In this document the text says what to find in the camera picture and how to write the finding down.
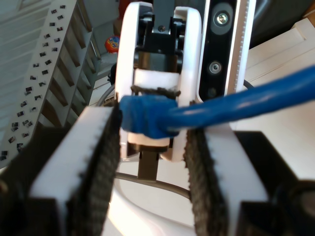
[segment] textured gripper pad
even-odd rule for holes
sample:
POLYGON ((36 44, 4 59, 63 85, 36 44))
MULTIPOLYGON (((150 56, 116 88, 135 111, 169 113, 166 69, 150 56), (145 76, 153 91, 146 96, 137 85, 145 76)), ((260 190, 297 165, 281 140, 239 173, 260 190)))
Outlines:
POLYGON ((118 104, 107 121, 79 190, 68 203, 68 235, 100 236, 120 160, 121 112, 118 104))
POLYGON ((185 151, 195 231, 198 236, 225 236, 228 212, 202 129, 187 132, 185 151))

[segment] white plastic housing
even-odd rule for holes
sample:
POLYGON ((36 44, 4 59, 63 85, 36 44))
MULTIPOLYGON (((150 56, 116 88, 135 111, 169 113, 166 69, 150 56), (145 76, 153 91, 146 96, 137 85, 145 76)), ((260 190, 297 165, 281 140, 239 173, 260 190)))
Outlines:
MULTIPOLYGON (((131 95, 133 84, 134 49, 137 43, 138 20, 140 9, 152 9, 152 4, 146 2, 132 2, 128 5, 122 26, 119 42, 119 52, 116 69, 115 94, 118 101, 131 95)), ((127 157, 127 132, 120 130, 121 158, 127 157)))
MULTIPOLYGON (((200 47, 201 47, 201 17, 198 10, 189 7, 177 7, 174 18, 186 21, 183 68, 179 80, 181 95, 178 98, 178 106, 189 106, 196 98, 196 89, 199 71, 200 47)), ((187 131, 182 130, 174 138, 172 161, 183 159, 187 142, 187 131)))

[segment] blue ethernet cable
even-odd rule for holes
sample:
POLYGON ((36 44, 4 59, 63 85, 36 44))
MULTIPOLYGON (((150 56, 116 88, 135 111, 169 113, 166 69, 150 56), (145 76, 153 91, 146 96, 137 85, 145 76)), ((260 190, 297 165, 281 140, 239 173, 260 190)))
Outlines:
POLYGON ((174 137, 181 129, 251 118, 315 99, 315 66, 247 91, 178 108, 158 95, 124 96, 122 128, 153 139, 174 137))

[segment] gray cable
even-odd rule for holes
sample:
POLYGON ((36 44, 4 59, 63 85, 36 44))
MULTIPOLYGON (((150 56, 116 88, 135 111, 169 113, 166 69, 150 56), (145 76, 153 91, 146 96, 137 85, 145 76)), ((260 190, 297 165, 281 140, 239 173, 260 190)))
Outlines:
POLYGON ((105 91, 105 93, 100 97, 99 101, 97 102, 96 106, 101 107, 104 103, 105 99, 110 95, 110 93, 115 89, 115 84, 113 84, 111 87, 108 88, 108 90, 105 91))
POLYGON ((135 182, 135 183, 140 183, 140 184, 155 187, 155 188, 164 189, 166 191, 177 193, 177 194, 189 199, 189 191, 187 189, 181 188, 179 186, 176 186, 176 185, 173 185, 170 183, 165 183, 165 182, 158 181, 158 180, 156 180, 156 181, 141 180, 141 179, 138 179, 137 176, 128 175, 128 174, 119 173, 119 172, 116 172, 116 178, 135 182))

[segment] screw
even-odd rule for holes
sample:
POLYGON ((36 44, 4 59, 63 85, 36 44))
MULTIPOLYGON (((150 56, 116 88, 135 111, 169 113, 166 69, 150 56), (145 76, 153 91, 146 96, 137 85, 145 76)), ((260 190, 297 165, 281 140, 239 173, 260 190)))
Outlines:
POLYGON ((222 70, 222 65, 218 61, 214 61, 209 65, 209 70, 212 74, 218 74, 222 70))
POLYGON ((228 16, 225 14, 225 13, 220 13, 218 16, 217 16, 217 23, 219 25, 225 25, 228 21, 228 16))
POLYGON ((210 88, 210 89, 208 90, 208 96, 209 96, 209 98, 214 98, 216 95, 217 95, 217 91, 216 91, 215 88, 210 88))
POLYGON ((165 31, 165 26, 159 26, 157 29, 160 32, 164 32, 165 31))

